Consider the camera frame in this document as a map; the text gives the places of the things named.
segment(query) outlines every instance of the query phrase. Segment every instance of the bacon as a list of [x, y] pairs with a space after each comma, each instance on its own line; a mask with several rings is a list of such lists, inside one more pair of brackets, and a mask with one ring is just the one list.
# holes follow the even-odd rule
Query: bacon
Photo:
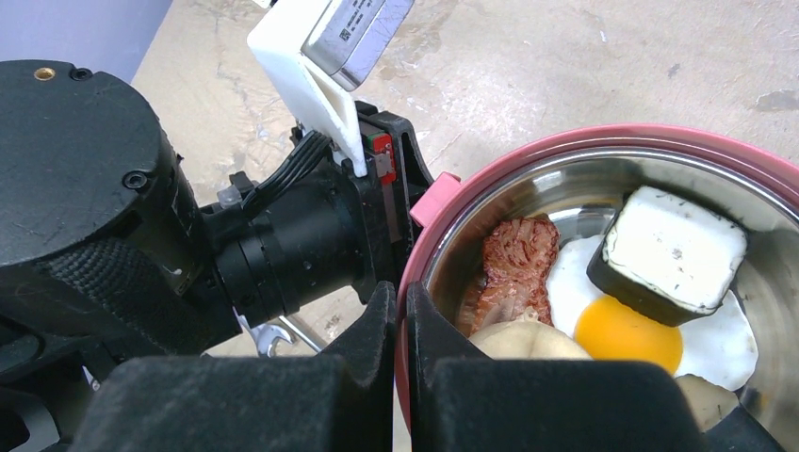
[[532, 306], [538, 321], [552, 317], [546, 277], [558, 257], [560, 233], [548, 218], [503, 221], [482, 243], [485, 289], [478, 299], [471, 333], [518, 318]]

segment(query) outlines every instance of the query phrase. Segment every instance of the silver device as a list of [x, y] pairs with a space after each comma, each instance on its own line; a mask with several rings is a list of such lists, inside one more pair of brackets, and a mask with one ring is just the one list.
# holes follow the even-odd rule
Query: silver device
[[302, 52], [347, 91], [358, 88], [414, 0], [332, 0]]

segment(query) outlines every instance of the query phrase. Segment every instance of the textured black grip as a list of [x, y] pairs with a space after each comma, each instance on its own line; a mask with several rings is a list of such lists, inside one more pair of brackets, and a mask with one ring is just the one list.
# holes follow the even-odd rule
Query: textured black grip
[[785, 452], [785, 449], [746, 408], [739, 405], [717, 426], [705, 433], [711, 452], [757, 450]]
[[210, 341], [211, 330], [172, 292], [155, 264], [123, 240], [90, 242], [40, 263], [40, 270], [167, 353], [200, 353]]

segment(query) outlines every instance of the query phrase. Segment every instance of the fried egg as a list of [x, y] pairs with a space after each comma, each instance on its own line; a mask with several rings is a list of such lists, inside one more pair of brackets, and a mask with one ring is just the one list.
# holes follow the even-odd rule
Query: fried egg
[[585, 274], [602, 235], [567, 243], [546, 289], [554, 327], [594, 359], [646, 361], [674, 377], [696, 375], [729, 391], [755, 372], [758, 346], [732, 291], [715, 314], [666, 327], [602, 293]]

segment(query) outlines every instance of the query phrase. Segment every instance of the pink handle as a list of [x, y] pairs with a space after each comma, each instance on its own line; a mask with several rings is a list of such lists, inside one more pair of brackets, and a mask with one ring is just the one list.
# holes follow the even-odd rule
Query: pink handle
[[442, 172], [438, 179], [432, 183], [427, 192], [416, 202], [411, 209], [411, 218], [421, 227], [426, 227], [438, 216], [444, 206], [455, 193], [461, 189], [461, 178]]

